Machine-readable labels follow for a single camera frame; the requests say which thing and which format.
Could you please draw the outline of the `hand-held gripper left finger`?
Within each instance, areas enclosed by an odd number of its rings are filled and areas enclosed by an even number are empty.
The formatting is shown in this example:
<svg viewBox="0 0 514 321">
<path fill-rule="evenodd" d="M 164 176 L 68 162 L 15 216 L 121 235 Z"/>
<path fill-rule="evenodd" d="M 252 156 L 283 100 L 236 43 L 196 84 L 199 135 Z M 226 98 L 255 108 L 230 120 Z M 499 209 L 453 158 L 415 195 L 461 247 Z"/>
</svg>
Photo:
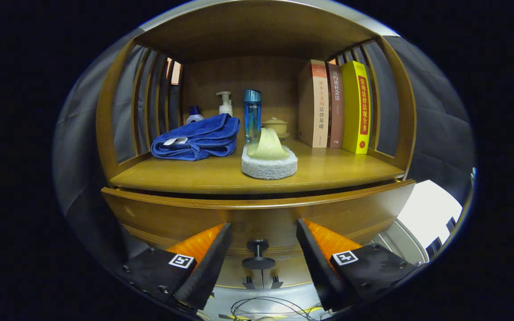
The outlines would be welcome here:
<svg viewBox="0 0 514 321">
<path fill-rule="evenodd" d="M 167 250 L 147 248 L 113 272 L 155 302 L 195 313 L 212 294 L 231 241 L 231 223 L 218 224 Z"/>
</svg>

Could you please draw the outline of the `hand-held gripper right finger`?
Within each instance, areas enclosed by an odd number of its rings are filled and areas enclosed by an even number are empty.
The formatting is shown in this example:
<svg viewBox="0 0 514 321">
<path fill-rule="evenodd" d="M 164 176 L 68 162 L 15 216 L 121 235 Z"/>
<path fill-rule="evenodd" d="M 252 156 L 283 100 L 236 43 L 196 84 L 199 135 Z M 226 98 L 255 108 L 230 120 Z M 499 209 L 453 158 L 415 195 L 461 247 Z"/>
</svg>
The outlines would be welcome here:
<svg viewBox="0 0 514 321">
<path fill-rule="evenodd" d="M 326 311 L 379 299 L 418 270 L 381 244 L 362 246 L 306 219 L 297 220 L 296 237 Z"/>
</svg>

